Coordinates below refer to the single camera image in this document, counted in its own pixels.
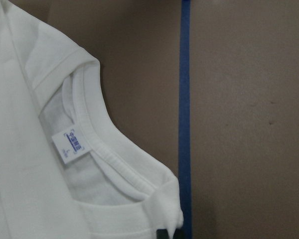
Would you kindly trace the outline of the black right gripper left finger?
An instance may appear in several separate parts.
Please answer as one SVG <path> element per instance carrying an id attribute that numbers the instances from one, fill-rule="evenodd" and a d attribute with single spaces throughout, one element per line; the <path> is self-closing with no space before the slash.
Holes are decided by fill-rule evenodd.
<path id="1" fill-rule="evenodd" d="M 167 229 L 158 229 L 156 231 L 156 239 L 169 239 Z"/>

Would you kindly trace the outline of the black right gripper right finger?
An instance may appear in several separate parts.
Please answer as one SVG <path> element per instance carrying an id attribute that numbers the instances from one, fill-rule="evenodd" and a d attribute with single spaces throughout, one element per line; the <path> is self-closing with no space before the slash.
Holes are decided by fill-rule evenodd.
<path id="1" fill-rule="evenodd" d="M 184 231 L 182 229 L 176 229 L 173 235 L 173 239 L 184 239 Z"/>

